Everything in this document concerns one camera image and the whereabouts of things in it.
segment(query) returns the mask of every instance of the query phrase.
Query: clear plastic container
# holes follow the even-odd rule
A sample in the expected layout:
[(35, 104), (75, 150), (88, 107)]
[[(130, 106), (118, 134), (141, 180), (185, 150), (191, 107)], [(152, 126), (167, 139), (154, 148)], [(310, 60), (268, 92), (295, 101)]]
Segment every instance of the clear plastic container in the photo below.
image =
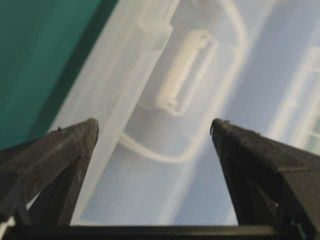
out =
[[(273, 4), (184, 0), (174, 5), (171, 36), (93, 194), (81, 191), (73, 224), (175, 223), (197, 163), (215, 156), (211, 121), (225, 114)], [(103, 136), (99, 141), (105, 142)], [(91, 162), (106, 160), (96, 157)], [(91, 174), (86, 179), (93, 182)], [(220, 224), (236, 224), (226, 184), (221, 185), (226, 211)]]
[(237, 224), (217, 117), (319, 154), (319, 7), (120, 0), (53, 125), (100, 125), (72, 224)]

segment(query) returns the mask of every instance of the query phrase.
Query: transparent plastic box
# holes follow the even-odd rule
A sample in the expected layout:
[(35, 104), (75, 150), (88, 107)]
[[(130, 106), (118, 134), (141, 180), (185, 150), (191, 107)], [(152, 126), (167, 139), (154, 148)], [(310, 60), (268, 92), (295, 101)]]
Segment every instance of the transparent plastic box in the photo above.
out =
[(72, 224), (237, 224), (217, 117), (319, 154), (319, 5), (120, 0), (52, 126), (99, 120)]
[[(273, 4), (118, 3), (55, 121), (68, 125), (95, 116), (101, 129), (73, 224), (174, 223), (202, 152), (213, 151), (211, 121), (223, 116)], [(123, 171), (124, 162), (135, 169)], [(106, 183), (107, 169), (121, 182)], [(141, 189), (130, 189), (132, 183)], [(236, 223), (230, 199), (226, 203), (229, 222)]]

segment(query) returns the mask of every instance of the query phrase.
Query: translucent plastic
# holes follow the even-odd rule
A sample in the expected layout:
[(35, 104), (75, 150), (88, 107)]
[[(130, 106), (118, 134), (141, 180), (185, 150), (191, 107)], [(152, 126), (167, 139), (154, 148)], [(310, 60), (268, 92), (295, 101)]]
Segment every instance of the translucent plastic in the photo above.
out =
[[(224, 115), (273, 1), (239, 5), (179, 3), (172, 34), (78, 224), (175, 223), (197, 162), (214, 155), (211, 121)], [(224, 202), (220, 224), (235, 224), (230, 198)]]

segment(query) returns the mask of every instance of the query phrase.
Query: black plastic part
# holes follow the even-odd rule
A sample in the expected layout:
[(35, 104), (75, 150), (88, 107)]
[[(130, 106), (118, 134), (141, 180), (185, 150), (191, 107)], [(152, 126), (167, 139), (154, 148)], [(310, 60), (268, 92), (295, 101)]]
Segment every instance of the black plastic part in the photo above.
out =
[(20, 213), (40, 191), (30, 213), (34, 224), (69, 225), (98, 138), (98, 121), (88, 119), (33, 142), (0, 152), (0, 216)]
[(239, 224), (294, 223), (319, 239), (319, 156), (220, 119), (211, 133)]
[(20, 239), (237, 239), (296, 240), (295, 228), (276, 226), (109, 226), (47, 227), (20, 226), (10, 230), (5, 240)]

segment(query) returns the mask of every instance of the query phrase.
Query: teal background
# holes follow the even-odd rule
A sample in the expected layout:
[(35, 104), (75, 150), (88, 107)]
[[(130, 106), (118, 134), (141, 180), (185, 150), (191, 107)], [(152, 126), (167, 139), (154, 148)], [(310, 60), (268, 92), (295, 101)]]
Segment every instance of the teal background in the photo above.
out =
[(0, 149), (47, 132), (116, 2), (0, 1)]

